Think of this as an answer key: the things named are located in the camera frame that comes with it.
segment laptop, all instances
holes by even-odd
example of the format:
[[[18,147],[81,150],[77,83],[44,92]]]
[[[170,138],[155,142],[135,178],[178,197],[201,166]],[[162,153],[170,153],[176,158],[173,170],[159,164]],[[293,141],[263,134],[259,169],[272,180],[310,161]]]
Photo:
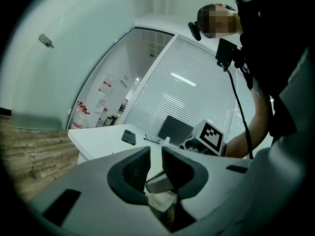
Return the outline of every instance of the laptop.
[[[158,133],[158,137],[165,140],[166,137],[170,138],[170,142],[173,145],[179,146],[187,136],[191,133],[193,127],[172,117],[167,116],[161,130]]]

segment white desk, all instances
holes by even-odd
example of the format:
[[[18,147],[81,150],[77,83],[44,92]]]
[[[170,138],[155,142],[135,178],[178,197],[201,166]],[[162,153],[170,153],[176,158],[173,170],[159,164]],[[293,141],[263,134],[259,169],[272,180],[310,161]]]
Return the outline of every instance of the white desk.
[[[135,133],[135,146],[122,141],[125,129]],[[123,124],[101,128],[71,129],[68,137],[80,151],[78,164],[124,150],[150,146],[151,169],[147,176],[147,179],[150,179],[162,170],[161,147],[172,145],[164,141],[160,141],[159,144],[146,141],[143,139],[145,134],[150,135],[133,124]]]

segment ear cup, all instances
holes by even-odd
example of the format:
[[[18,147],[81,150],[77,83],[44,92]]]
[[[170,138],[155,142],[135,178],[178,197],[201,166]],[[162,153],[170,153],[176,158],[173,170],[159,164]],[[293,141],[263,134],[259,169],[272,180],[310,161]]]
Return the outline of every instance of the ear cup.
[[[201,40],[201,35],[199,32],[199,27],[198,25],[194,24],[193,22],[189,22],[188,23],[188,27],[191,31],[192,36],[197,40],[200,41]]]

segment wooden floor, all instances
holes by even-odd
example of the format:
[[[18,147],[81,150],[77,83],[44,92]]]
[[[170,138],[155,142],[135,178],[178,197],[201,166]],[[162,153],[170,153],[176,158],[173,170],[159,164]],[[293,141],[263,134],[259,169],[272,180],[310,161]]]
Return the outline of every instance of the wooden floor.
[[[0,155],[16,191],[27,202],[75,167],[79,151],[65,131],[12,128],[11,117],[0,115]]]

